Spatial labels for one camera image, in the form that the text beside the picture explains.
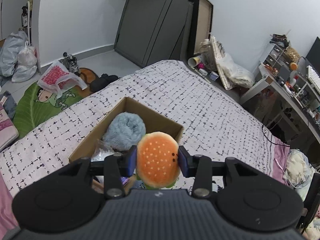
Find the computer monitor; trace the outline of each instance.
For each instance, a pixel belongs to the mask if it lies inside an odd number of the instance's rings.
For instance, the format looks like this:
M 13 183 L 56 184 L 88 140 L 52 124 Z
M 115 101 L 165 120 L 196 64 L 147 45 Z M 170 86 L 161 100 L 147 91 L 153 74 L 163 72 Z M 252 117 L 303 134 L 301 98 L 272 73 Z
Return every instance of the computer monitor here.
M 312 65 L 313 69 L 320 76 L 320 39 L 319 37 L 317 37 L 315 42 L 313 43 L 310 51 L 308 52 L 308 55 L 306 56 L 306 59 Z

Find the plastic wrap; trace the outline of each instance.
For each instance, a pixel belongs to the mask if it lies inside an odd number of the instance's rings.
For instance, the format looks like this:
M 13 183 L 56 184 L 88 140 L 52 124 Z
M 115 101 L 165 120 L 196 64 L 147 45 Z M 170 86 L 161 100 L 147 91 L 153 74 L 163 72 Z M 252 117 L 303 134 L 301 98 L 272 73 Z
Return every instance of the plastic wrap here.
M 100 162 L 103 161 L 106 157 L 115 154 L 116 152 L 106 143 L 101 140 L 97 140 L 96 149 L 94 154 L 91 157 L 92 162 Z M 103 184 L 104 176 L 96 176 L 100 183 Z M 121 177 L 122 184 L 126 184 L 129 181 L 126 177 Z
M 253 74 L 244 67 L 233 62 L 230 54 L 226 53 L 224 58 L 218 60 L 220 67 L 226 77 L 235 85 L 251 88 L 254 83 Z

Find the white plastic bag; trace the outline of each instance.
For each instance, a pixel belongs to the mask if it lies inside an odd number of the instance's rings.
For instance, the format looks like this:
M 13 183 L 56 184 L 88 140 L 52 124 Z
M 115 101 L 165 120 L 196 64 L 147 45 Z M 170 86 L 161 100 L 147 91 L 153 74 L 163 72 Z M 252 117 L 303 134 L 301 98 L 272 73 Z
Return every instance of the white plastic bag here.
M 25 44 L 25 48 L 22 49 L 18 54 L 18 62 L 21 65 L 33 67 L 37 64 L 36 48 L 28 46 L 28 42 Z
M 254 83 L 253 74 L 244 67 L 233 62 L 230 54 L 226 53 L 225 57 L 219 59 L 217 63 L 223 69 L 226 77 L 235 85 L 245 88 L 251 88 Z
M 37 66 L 29 67 L 18 64 L 17 69 L 14 71 L 14 74 L 11 78 L 13 83 L 24 82 L 32 78 L 32 76 L 36 73 Z
M 24 31 L 11 33 L 3 44 L 0 52 L 0 75 L 9 77 L 14 72 L 14 65 L 17 63 L 17 57 L 20 50 L 25 46 L 28 36 Z
M 57 98 L 76 85 L 82 90 L 88 87 L 80 77 L 70 73 L 58 60 L 51 64 L 38 81 L 39 87 L 56 94 Z

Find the bottle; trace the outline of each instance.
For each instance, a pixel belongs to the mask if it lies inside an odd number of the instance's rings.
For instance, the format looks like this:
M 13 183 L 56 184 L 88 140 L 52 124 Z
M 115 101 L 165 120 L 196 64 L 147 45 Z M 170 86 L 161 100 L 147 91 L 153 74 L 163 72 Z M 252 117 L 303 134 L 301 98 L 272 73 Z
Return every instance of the bottle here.
M 217 66 L 215 64 L 214 51 L 209 39 L 205 39 L 200 43 L 200 53 L 202 58 L 202 63 L 204 66 L 210 70 L 217 70 Z
M 27 6 L 22 7 L 21 23 L 22 23 L 22 27 L 28 27 L 28 8 L 27 8 Z
M 297 82 L 298 76 L 295 75 L 294 78 L 290 81 L 290 85 L 293 87 Z

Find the orange ball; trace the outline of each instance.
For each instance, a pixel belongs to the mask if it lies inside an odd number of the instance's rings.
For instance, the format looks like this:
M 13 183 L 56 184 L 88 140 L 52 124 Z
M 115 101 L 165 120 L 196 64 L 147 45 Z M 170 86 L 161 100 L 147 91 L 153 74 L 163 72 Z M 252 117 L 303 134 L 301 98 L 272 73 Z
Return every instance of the orange ball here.
M 290 69 L 291 70 L 297 70 L 297 68 L 298 68 L 298 65 L 296 63 L 294 63 L 294 62 L 290 63 Z

